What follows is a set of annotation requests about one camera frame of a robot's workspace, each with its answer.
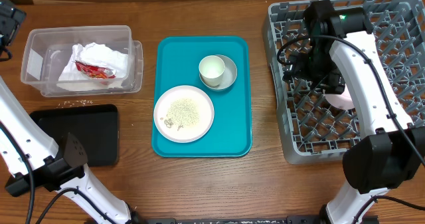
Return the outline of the white plastic cup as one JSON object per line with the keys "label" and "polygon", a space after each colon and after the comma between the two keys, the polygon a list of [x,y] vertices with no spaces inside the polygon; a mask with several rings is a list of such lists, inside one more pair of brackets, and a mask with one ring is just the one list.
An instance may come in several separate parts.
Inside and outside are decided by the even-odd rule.
{"label": "white plastic cup", "polygon": [[221,83],[224,71],[225,63],[216,55],[206,56],[199,63],[199,74],[204,83],[211,87]]}

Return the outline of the pink small bowl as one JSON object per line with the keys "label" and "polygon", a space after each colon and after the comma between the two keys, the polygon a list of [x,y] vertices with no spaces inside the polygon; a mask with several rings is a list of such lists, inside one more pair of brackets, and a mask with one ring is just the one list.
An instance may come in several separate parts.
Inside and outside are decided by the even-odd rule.
{"label": "pink small bowl", "polygon": [[347,86],[342,94],[325,94],[325,99],[330,105],[340,110],[351,110],[355,107]]}

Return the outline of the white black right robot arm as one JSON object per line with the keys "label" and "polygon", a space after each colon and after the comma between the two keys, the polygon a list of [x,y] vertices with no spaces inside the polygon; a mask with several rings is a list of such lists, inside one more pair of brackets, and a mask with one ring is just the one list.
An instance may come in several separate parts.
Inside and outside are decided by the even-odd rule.
{"label": "white black right robot arm", "polygon": [[348,91],[361,128],[360,142],[343,155],[345,183],[318,221],[361,223],[374,203],[424,165],[424,129],[399,103],[363,8],[336,10],[330,0],[314,1],[303,20],[310,49],[280,60],[284,80],[301,78],[328,94]]}

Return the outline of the black rectangular tray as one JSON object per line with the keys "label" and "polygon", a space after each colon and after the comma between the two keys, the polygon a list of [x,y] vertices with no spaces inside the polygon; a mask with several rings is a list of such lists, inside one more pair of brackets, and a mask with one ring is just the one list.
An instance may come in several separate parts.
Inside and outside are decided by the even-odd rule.
{"label": "black rectangular tray", "polygon": [[120,158],[119,112],[113,104],[39,110],[34,122],[55,141],[67,133],[84,147],[90,167],[114,166]]}

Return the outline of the large white dirty plate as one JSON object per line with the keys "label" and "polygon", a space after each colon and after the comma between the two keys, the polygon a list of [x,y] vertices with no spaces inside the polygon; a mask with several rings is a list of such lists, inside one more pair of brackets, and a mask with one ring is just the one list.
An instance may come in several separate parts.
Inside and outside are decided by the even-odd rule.
{"label": "large white dirty plate", "polygon": [[155,103],[153,121],[166,139],[177,143],[194,142],[213,124],[213,102],[200,88],[176,86],[165,91]]}

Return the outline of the teal serving tray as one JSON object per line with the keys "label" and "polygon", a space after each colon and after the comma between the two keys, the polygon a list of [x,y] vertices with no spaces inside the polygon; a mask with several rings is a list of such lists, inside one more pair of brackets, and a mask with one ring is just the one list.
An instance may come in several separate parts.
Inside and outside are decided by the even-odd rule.
{"label": "teal serving tray", "polygon": [[[199,77],[199,63],[209,55],[224,55],[237,68],[236,80],[224,91],[213,91]],[[167,158],[241,157],[252,147],[250,61],[246,41],[236,36],[167,37],[157,49],[154,99],[175,86],[200,88],[212,100],[214,121],[199,140],[179,144],[157,128],[153,150]]]}

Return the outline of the scattered rice crumbs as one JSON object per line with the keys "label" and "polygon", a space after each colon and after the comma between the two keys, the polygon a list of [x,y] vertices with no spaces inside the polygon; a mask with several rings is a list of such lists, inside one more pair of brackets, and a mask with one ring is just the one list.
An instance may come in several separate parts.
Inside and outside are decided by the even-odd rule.
{"label": "scattered rice crumbs", "polygon": [[72,108],[72,107],[81,107],[81,106],[90,106],[93,105],[92,100],[82,99],[82,100],[65,100],[57,104],[57,108]]}

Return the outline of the red snack wrapper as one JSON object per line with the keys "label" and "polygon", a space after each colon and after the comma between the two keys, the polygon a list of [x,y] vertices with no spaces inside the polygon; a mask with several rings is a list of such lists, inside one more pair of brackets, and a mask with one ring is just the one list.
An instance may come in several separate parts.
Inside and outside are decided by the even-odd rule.
{"label": "red snack wrapper", "polygon": [[103,85],[109,85],[109,79],[115,79],[115,71],[110,68],[94,66],[86,62],[76,60],[75,66],[79,72],[89,79],[99,80]]}

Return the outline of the grey dishwasher rack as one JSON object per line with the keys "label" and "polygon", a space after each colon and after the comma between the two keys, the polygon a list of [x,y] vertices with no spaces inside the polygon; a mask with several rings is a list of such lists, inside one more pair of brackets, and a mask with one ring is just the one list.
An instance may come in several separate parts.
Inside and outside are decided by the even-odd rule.
{"label": "grey dishwasher rack", "polygon": [[[362,7],[373,25],[378,55],[392,88],[416,127],[424,125],[424,4],[422,0],[331,0],[336,10]],[[310,82],[283,79],[276,53],[307,34],[303,12],[308,0],[273,3],[262,27],[274,80],[277,121],[284,158],[291,164],[341,160],[359,142],[354,109],[330,105]]]}

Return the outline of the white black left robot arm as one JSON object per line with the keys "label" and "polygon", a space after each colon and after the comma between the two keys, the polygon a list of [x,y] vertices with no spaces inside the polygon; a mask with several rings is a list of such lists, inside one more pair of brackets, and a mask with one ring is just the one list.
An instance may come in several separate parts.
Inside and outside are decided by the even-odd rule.
{"label": "white black left robot arm", "polygon": [[11,177],[13,197],[28,193],[26,222],[33,216],[35,190],[43,186],[81,207],[97,223],[141,223],[131,207],[118,199],[88,167],[82,144],[66,134],[60,144],[28,115],[5,82],[1,83],[1,157]]}

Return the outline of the clear plastic waste bin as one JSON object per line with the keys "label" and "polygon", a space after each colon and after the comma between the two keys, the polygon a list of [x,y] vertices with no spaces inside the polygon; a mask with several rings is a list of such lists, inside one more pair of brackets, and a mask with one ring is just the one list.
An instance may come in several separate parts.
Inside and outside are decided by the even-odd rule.
{"label": "clear plastic waste bin", "polygon": [[45,97],[135,93],[143,78],[142,44],[126,25],[34,29],[21,82]]}

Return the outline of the white crumpled paper towel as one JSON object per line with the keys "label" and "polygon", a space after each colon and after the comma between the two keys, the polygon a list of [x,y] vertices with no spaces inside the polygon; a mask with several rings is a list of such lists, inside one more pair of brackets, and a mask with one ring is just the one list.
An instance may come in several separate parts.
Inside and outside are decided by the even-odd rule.
{"label": "white crumpled paper towel", "polygon": [[110,68],[115,71],[116,78],[124,78],[127,74],[127,54],[114,51],[106,45],[97,43],[90,43],[84,47],[81,44],[77,44],[72,46],[72,54],[68,64],[58,78],[59,81],[67,81],[67,83],[58,83],[58,87],[74,92],[123,88],[123,81],[110,82],[109,85],[94,82],[94,79],[89,79],[77,70],[74,63],[76,60],[94,66]]}

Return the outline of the grey-green small bowl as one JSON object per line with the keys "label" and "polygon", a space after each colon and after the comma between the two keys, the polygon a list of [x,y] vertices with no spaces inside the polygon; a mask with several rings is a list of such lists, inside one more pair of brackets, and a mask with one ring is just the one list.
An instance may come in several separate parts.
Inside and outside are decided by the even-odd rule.
{"label": "grey-green small bowl", "polygon": [[207,86],[208,88],[210,88],[211,90],[223,91],[223,90],[226,90],[227,88],[231,87],[233,85],[233,83],[235,82],[236,77],[237,77],[237,67],[236,67],[236,64],[233,62],[233,60],[231,60],[227,56],[224,56],[224,55],[216,55],[216,56],[220,57],[225,63],[225,71],[224,71],[224,74],[222,76],[221,83],[218,86],[211,87],[211,86],[208,86],[204,83],[200,74],[199,74],[199,77],[202,80],[203,84],[205,86]]}

